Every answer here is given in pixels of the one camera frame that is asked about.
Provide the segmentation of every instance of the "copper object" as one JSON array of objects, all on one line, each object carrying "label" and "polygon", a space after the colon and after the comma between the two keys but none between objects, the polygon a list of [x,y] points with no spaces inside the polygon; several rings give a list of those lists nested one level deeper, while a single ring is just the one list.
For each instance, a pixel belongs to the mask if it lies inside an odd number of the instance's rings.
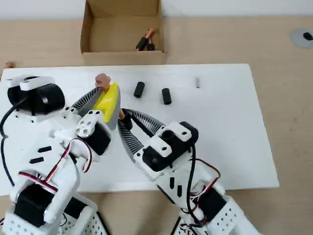
[{"label": "copper object", "polygon": [[14,68],[14,67],[15,67],[15,63],[14,62],[6,62],[4,69],[11,69],[11,68]]},{"label": "copper object", "polygon": [[149,31],[145,34],[145,38],[149,39],[155,32],[153,28],[149,28]]}]

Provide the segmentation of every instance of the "cable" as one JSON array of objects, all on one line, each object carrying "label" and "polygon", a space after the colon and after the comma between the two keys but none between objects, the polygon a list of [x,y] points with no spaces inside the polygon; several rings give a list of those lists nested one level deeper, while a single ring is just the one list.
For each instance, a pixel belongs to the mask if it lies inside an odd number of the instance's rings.
[{"label": "cable", "polygon": [[195,216],[195,214],[193,213],[191,206],[190,206],[190,190],[191,190],[192,179],[194,177],[195,166],[196,166],[196,147],[193,145],[191,148],[192,148],[192,159],[191,159],[191,169],[190,169],[188,185],[187,185],[187,208],[188,208],[188,211],[189,211],[191,217],[194,219],[196,224],[190,224],[189,226],[202,228],[203,224]]},{"label": "cable", "polygon": [[10,184],[12,186],[14,186],[14,181],[10,175],[10,172],[8,170],[8,167],[6,165],[6,161],[5,161],[5,155],[4,155],[4,140],[6,138],[8,138],[8,136],[4,133],[3,127],[4,127],[4,123],[5,121],[8,119],[8,117],[10,116],[11,113],[13,113],[13,111],[15,109],[17,109],[23,102],[25,102],[27,100],[27,98],[22,99],[21,101],[19,101],[18,103],[14,104],[9,110],[8,112],[6,112],[6,114],[3,116],[1,122],[0,122],[0,133],[2,135],[2,140],[1,140],[1,147],[0,147],[0,152],[1,152],[1,159],[2,159],[2,165],[5,171],[6,176],[8,177]]},{"label": "cable", "polygon": [[198,201],[199,201],[199,200],[200,200],[200,197],[201,197],[203,194],[205,194],[207,191],[209,191],[209,190],[214,186],[214,184],[217,182],[217,180],[221,177],[221,173],[220,173],[220,171],[219,171],[216,167],[210,165],[209,163],[207,163],[206,161],[204,161],[204,160],[202,160],[202,159],[196,158],[196,161],[202,162],[203,164],[205,164],[205,165],[207,165],[208,167],[214,169],[214,170],[218,173],[218,176],[217,176],[216,178],[214,178],[214,180],[213,180],[199,195],[197,195],[196,197],[193,197],[194,199],[195,199],[195,198],[198,198]]},{"label": "cable", "polygon": [[11,184],[12,186],[14,186],[14,185],[15,185],[15,184],[14,184],[14,181],[13,181],[11,175],[10,175],[10,172],[9,172],[8,167],[7,167],[7,165],[6,165],[6,162],[5,162],[4,140],[5,140],[5,138],[2,138],[2,140],[1,140],[1,147],[0,147],[0,149],[1,149],[0,151],[1,151],[2,165],[3,165],[3,169],[4,169],[4,171],[5,171],[5,174],[6,174],[6,176],[8,177],[8,179],[9,179],[9,181],[10,181],[10,184]]},{"label": "cable", "polygon": [[63,225],[66,225],[66,223],[67,223],[67,217],[66,217],[66,215],[64,213],[63,213],[63,216],[64,216],[64,219],[65,219],[65,222],[63,224],[61,224],[60,227],[62,227]]},{"label": "cable", "polygon": [[2,135],[3,138],[8,138],[8,136],[5,135],[4,130],[3,130],[3,126],[5,121],[8,119],[8,117],[11,115],[11,113],[13,113],[14,110],[16,110],[23,102],[25,102],[28,98],[24,98],[21,101],[17,102],[16,104],[14,104],[8,112],[6,112],[6,114],[3,116],[1,122],[0,122],[0,133]]},{"label": "cable", "polygon": [[20,171],[20,172],[18,173],[18,175],[25,176],[25,177],[31,179],[32,181],[35,181],[36,183],[40,184],[41,186],[49,188],[50,190],[52,190],[52,191],[54,191],[54,192],[57,192],[57,191],[58,191],[58,189],[57,189],[56,187],[54,187],[54,186],[48,184],[47,182],[45,182],[45,181],[43,181],[43,180],[38,179],[36,176],[33,176],[33,175],[28,174],[28,173],[23,172],[23,171]]},{"label": "cable", "polygon": [[86,172],[89,171],[90,166],[91,166],[91,162],[92,162],[92,152],[91,152],[91,149],[90,149],[90,147],[88,146],[88,144],[87,144],[85,141],[83,141],[82,139],[80,139],[80,138],[73,138],[73,139],[68,143],[67,148],[66,148],[66,150],[64,151],[64,153],[62,154],[62,156],[60,157],[59,161],[56,163],[56,165],[52,168],[52,170],[49,172],[49,174],[47,175],[47,177],[44,179],[45,182],[47,182],[47,181],[49,181],[49,180],[51,179],[52,175],[53,175],[53,174],[55,173],[55,171],[57,170],[60,161],[61,161],[63,158],[65,158],[65,156],[70,152],[70,148],[71,148],[71,146],[72,146],[73,141],[81,141],[81,142],[87,147],[88,152],[89,152],[89,156],[88,156],[88,160],[86,160],[86,162],[85,162],[84,165],[83,165],[82,171],[83,171],[84,173],[86,173]]}]

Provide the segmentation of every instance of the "black cylinder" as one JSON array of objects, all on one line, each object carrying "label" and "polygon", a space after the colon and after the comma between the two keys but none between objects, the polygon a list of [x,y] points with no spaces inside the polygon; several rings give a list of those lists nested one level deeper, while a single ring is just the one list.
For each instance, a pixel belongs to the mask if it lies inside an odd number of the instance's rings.
[{"label": "black cylinder", "polygon": [[138,50],[144,50],[146,44],[148,43],[148,39],[146,37],[142,37],[139,41],[139,43],[137,44],[136,48]]},{"label": "black cylinder", "polygon": [[27,98],[19,109],[29,111],[33,115],[46,115],[65,106],[64,94],[55,84],[47,84],[30,91],[21,91],[20,87],[12,87],[8,89],[8,97],[12,105]]},{"label": "black cylinder", "polygon": [[149,50],[149,51],[155,50],[155,45],[153,43],[148,43],[147,44],[147,50]]},{"label": "black cylinder", "polygon": [[134,92],[134,96],[137,98],[141,98],[144,88],[145,84],[143,82],[138,82]]},{"label": "black cylinder", "polygon": [[162,96],[163,96],[163,102],[164,104],[168,105],[172,103],[172,98],[171,98],[171,93],[170,93],[170,89],[168,88],[164,88],[162,90]]}]

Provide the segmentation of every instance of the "red wire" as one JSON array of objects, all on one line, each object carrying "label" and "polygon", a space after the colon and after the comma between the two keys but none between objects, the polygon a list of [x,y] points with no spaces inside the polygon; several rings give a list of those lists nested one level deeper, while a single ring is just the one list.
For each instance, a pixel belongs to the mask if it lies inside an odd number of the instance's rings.
[{"label": "red wire", "polygon": [[84,170],[84,173],[88,172],[89,171],[89,168],[91,166],[91,162],[92,162],[92,152],[91,152],[91,149],[89,148],[89,146],[87,145],[87,143],[85,141],[83,141],[82,139],[80,138],[73,138],[67,145],[67,148],[65,150],[65,152],[62,154],[61,158],[59,159],[59,161],[56,163],[56,165],[52,168],[52,170],[49,172],[49,174],[47,175],[47,177],[45,178],[45,181],[48,181],[51,176],[54,174],[54,172],[57,170],[58,168],[58,165],[60,163],[60,161],[62,160],[62,158],[64,158],[67,154],[68,154],[68,151],[69,151],[69,147],[70,147],[70,144],[73,140],[79,140],[79,141],[82,141],[88,148],[88,151],[89,151],[89,163],[88,163],[88,166],[87,166],[87,169]]},{"label": "red wire", "polygon": [[58,191],[58,189],[57,189],[56,187],[54,187],[54,186],[48,184],[47,182],[45,182],[45,181],[43,181],[43,180],[38,179],[36,176],[33,176],[33,175],[28,174],[28,173],[23,172],[23,171],[20,171],[18,174],[19,174],[19,175],[26,176],[26,177],[28,177],[28,178],[34,180],[35,182],[37,182],[37,183],[39,183],[39,184],[42,184],[42,185],[44,185],[45,187],[47,187],[47,188],[49,188],[49,189],[51,189],[51,190],[53,190],[53,191],[55,191],[55,192]]},{"label": "red wire", "polygon": [[200,159],[200,158],[196,158],[196,161],[202,162],[203,164],[207,165],[208,167],[212,168],[213,170],[215,170],[215,171],[218,173],[218,177],[216,177],[216,178],[210,183],[210,185],[207,187],[207,189],[205,190],[205,191],[207,192],[207,191],[209,191],[209,190],[214,186],[214,184],[216,183],[216,181],[221,177],[221,173],[220,173],[220,171],[219,171],[216,167],[212,166],[211,164],[207,163],[206,161],[204,161],[204,160],[202,160],[202,159]]}]

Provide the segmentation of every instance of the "hole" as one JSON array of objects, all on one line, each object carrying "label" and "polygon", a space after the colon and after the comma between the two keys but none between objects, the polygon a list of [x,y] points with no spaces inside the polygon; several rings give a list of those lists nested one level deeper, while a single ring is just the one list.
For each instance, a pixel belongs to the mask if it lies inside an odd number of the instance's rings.
[{"label": "hole", "polygon": [[52,147],[51,146],[47,146],[47,147],[43,147],[43,148],[38,149],[38,152],[39,153],[44,153],[44,152],[51,151],[51,150],[52,150]]},{"label": "hole", "polygon": [[313,41],[313,36],[309,32],[304,33],[303,37],[308,41]]},{"label": "hole", "polygon": [[177,197],[181,197],[182,196],[182,185],[178,185],[177,186]]},{"label": "hole", "polygon": [[164,131],[163,133],[162,133],[162,137],[164,138],[164,139],[169,139],[169,138],[171,138],[173,136],[173,132],[172,131]]},{"label": "hole", "polygon": [[39,158],[34,158],[32,160],[29,161],[30,164],[36,164],[36,163],[41,163],[44,161],[43,157],[39,157]]},{"label": "hole", "polygon": [[174,178],[174,177],[171,177],[171,178],[170,178],[170,189],[173,189],[173,188],[174,188],[174,185],[175,185],[175,178]]}]

